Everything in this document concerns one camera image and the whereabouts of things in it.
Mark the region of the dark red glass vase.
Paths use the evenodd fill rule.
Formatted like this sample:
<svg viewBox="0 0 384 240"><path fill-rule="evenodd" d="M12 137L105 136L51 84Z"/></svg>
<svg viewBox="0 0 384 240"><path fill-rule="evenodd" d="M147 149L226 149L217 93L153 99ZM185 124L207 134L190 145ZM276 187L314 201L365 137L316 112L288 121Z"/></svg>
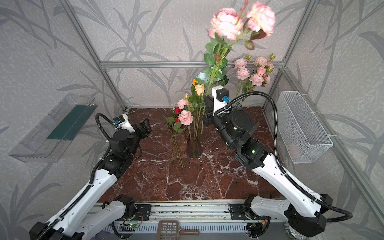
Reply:
<svg viewBox="0 0 384 240"><path fill-rule="evenodd" d="M195 133L194 128L185 129L184 137L187 141L186 153L190 158L198 158L203 150L201 145L201 131L198 129L197 133Z"/></svg>

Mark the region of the light pink rose stem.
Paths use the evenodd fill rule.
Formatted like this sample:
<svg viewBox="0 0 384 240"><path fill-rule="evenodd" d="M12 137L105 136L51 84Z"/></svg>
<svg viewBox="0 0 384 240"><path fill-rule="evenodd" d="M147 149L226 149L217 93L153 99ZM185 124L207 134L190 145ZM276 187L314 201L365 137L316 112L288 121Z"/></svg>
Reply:
<svg viewBox="0 0 384 240"><path fill-rule="evenodd" d="M192 112L189 110L191 108L191 103L189 102L190 96L185 94L184 98L179 100L177 107L175 108L176 117L174 120L174 130L178 133L181 133L182 126L186 126L188 129L189 137L192 137L190 125L193 123L194 117Z"/></svg>

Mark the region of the purple glass vase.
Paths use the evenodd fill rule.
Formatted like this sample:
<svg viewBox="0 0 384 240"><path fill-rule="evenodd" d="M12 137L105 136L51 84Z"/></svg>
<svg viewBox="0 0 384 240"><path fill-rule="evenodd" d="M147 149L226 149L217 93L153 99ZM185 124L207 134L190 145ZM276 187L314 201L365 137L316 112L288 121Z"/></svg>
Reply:
<svg viewBox="0 0 384 240"><path fill-rule="evenodd" d="M232 109L232 112L241 111L243 110L243 106L239 101L237 101L231 105L231 109Z"/></svg>

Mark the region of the pale pink peony stem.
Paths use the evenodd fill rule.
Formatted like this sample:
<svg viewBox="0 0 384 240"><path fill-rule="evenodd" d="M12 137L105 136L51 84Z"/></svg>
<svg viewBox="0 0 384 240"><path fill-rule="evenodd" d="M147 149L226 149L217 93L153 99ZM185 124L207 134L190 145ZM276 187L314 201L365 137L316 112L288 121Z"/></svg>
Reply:
<svg viewBox="0 0 384 240"><path fill-rule="evenodd" d="M236 97L242 89L243 81L250 77L250 71L247 69L248 61L252 58L251 55L246 55L245 58L239 58L234 61L236 69L236 77L238 79Z"/></svg>
<svg viewBox="0 0 384 240"><path fill-rule="evenodd" d="M268 74L252 74L246 80L243 80L241 83L241 93L246 94L253 92L256 87L266 87L271 83L271 77Z"/></svg>

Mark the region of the pink rose bud stem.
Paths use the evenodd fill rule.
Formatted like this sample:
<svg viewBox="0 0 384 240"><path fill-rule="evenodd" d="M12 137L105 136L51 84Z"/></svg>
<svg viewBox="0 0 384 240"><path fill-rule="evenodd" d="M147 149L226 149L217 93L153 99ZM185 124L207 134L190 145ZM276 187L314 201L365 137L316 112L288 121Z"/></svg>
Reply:
<svg viewBox="0 0 384 240"><path fill-rule="evenodd" d="M257 70L257 74L260 76L264 76L266 74L267 70L265 67L259 67Z"/></svg>

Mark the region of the white pink-edged rose stem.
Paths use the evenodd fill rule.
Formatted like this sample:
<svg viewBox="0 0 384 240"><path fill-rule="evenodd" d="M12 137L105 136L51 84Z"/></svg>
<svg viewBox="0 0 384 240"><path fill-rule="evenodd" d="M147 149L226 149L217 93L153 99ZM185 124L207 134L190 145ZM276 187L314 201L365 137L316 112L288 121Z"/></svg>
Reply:
<svg viewBox="0 0 384 240"><path fill-rule="evenodd" d="M274 70L275 66L274 66L274 62L273 60L276 58L276 55L275 54L271 54L268 58L265 58L265 57L257 57L255 60L254 60L254 65L256 67L264 67L266 69L268 69L268 71L272 71Z"/></svg>

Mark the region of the pink-edged rose spray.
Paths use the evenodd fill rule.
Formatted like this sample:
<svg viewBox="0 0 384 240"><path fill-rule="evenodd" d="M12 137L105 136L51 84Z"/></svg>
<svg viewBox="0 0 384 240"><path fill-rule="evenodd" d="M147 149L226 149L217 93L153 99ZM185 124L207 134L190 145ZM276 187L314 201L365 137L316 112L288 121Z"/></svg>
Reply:
<svg viewBox="0 0 384 240"><path fill-rule="evenodd" d="M213 86L224 83L223 68L228 64L228 54L234 45L241 43L253 51L255 41L266 39L274 33L276 15L271 7L259 1L245 1L239 11L234 8L222 8L211 18L208 36L211 41L206 44L204 61L208 68L205 86L207 96Z"/></svg>

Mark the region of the pale blue flower stem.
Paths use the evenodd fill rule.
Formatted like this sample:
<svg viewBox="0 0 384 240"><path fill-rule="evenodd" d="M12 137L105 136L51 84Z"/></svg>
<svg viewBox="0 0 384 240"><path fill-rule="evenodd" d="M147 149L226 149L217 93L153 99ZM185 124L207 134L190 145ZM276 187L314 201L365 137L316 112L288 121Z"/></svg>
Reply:
<svg viewBox="0 0 384 240"><path fill-rule="evenodd" d="M201 80L204 84L207 84L209 82L209 78L207 75L203 72L198 73L197 78Z"/></svg>

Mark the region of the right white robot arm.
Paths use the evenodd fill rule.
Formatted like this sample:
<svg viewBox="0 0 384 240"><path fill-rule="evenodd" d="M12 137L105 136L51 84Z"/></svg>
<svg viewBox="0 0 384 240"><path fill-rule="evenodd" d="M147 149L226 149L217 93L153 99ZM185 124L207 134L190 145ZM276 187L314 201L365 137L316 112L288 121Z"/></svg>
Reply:
<svg viewBox="0 0 384 240"><path fill-rule="evenodd" d="M311 238L325 231L328 223L351 219L349 211L332 206L333 199L327 194L311 190L280 163L277 148L278 110L274 100L263 92L250 92L235 99L229 98L229 90L217 86L212 95L205 97L209 118L234 158L252 170L278 190L285 200L266 199L251 195L243 204L245 215L276 218L288 222L290 230L300 236ZM251 116L243 110L234 111L233 104L239 100L258 95L266 98L274 111L274 151L269 151L252 137L258 128Z"/></svg>

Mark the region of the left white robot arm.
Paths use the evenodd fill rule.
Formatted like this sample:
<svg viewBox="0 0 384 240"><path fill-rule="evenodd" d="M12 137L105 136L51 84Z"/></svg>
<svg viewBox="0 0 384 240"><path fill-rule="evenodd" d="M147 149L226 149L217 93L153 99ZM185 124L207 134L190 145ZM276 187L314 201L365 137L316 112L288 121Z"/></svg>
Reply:
<svg viewBox="0 0 384 240"><path fill-rule="evenodd" d="M120 195L91 217L87 214L102 195L122 177L141 150L140 141L151 132L149 119L131 125L126 114L113 120L96 114L96 123L105 136L108 148L93 168L88 183L73 199L46 223L38 222L30 230L32 240L90 240L119 219L136 216L135 201Z"/></svg>

